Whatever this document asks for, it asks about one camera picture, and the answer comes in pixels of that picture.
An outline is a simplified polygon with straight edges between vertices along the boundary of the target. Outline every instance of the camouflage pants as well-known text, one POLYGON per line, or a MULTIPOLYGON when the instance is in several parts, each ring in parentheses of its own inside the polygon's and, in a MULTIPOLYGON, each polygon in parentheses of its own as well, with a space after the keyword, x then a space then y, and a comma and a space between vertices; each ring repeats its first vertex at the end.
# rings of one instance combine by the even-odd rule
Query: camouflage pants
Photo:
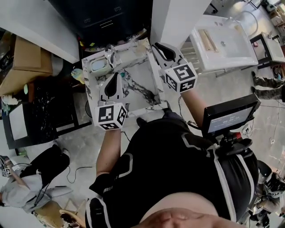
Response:
POLYGON ((272 90, 255 90, 255 95, 264 100, 282 99, 282 87, 285 84, 284 80, 277 80, 275 78, 266 77, 253 77, 253 83, 255 86, 269 87, 272 90))

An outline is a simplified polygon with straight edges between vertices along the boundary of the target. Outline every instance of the floor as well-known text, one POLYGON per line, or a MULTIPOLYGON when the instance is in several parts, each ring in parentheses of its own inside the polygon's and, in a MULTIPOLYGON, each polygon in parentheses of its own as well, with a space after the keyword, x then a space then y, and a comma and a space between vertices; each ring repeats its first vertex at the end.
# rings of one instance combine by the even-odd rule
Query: floor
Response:
MULTIPOLYGON (((243 1, 228 0, 224 7, 215 5, 221 11, 217 13, 218 16, 235 16, 242 10, 251 11, 259 21, 259 30, 263 32, 270 32, 274 30, 267 13, 262 9, 256 10, 252 5, 245 5, 243 1)), ((250 15, 244 15, 239 18, 243 25, 247 28, 248 33, 255 30, 254 20, 250 15)), ((220 102, 225 102, 235 98, 250 94, 250 86, 253 85, 251 77, 252 69, 244 71, 236 71, 226 76, 216 78, 215 75, 200 76, 198 78, 196 90, 201 97, 208 103, 214 105, 220 102)), ((273 77, 269 68, 259 70, 257 75, 260 77, 273 77)), ((169 101, 173 111, 179 113, 178 98, 179 95, 165 86, 166 97, 169 101)), ((75 103, 79 122, 88 120, 89 117, 85 112, 86 94, 76 94, 75 103)), ((263 160, 271 166, 282 169, 285 161, 285 104, 279 104, 277 101, 262 100, 262 105, 256 114, 254 123, 249 122, 249 128, 253 128, 252 134, 249 136, 253 140, 251 149, 255 152, 258 159, 263 160)), ((181 100, 181 112, 185 120, 192 120, 192 117, 187 110, 184 102, 181 100)), ((152 115, 142 116, 147 121, 162 117, 163 112, 154 113, 152 115)), ((126 135, 131 138, 138 129, 137 126, 130 126, 123 128, 126 135)), ((195 134, 201 134, 195 129, 191 129, 195 134)), ((96 159, 103 141, 104 133, 96 129, 93 125, 83 129, 65 134, 61 136, 58 142, 62 147, 66 147, 70 152, 70 174, 68 176, 71 182, 69 183, 66 176, 69 169, 66 169, 51 183, 52 186, 67 185, 73 189, 73 193, 69 194, 75 204, 79 205, 82 200, 86 199, 86 191, 88 187, 94 182, 96 176, 96 159), (75 171, 79 167, 92 166, 93 168, 85 168, 75 171)), ((122 153, 128 145, 128 140, 122 134, 122 153)), ((26 151, 31 160, 33 160, 42 151, 50 147, 50 143, 27 147, 26 151)), ((67 201, 67 196, 57 199, 61 206, 67 201)))

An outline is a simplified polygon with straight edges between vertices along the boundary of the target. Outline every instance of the black shirt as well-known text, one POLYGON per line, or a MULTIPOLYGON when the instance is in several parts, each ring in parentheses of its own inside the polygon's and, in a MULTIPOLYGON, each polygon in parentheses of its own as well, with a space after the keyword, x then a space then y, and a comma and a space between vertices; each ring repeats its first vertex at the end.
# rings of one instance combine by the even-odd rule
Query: black shirt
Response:
POLYGON ((213 203, 220 217, 238 220, 258 180, 254 155, 218 159, 212 143, 180 120, 142 126, 110 174, 97 177, 86 206, 89 227, 129 228, 167 195, 193 192, 213 203))

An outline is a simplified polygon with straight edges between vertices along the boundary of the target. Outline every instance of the screen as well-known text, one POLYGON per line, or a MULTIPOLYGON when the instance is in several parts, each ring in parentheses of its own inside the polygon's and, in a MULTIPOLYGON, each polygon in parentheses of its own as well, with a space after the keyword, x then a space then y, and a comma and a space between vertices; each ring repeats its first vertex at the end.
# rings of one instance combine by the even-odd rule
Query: screen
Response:
POLYGON ((212 119, 210 126, 209 126, 208 133, 218 131, 218 130, 221 130, 221 129, 224 129, 229 126, 233 126, 233 125, 236 125, 236 124, 239 124, 245 121, 248 115, 250 114, 251 110, 252 110, 252 107, 235 112, 235 113, 231 113, 226 116, 212 119))

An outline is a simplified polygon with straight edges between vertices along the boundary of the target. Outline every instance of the white sink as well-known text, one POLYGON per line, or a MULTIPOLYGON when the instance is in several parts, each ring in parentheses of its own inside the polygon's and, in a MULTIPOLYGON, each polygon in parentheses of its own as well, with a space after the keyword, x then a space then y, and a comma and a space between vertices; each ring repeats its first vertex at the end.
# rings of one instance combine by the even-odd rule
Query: white sink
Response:
POLYGON ((224 17, 203 15, 190 34, 203 71, 258 64, 241 23, 234 21, 225 24, 226 20, 224 17), (200 30, 207 31, 209 40, 216 46, 214 50, 205 48, 200 30))

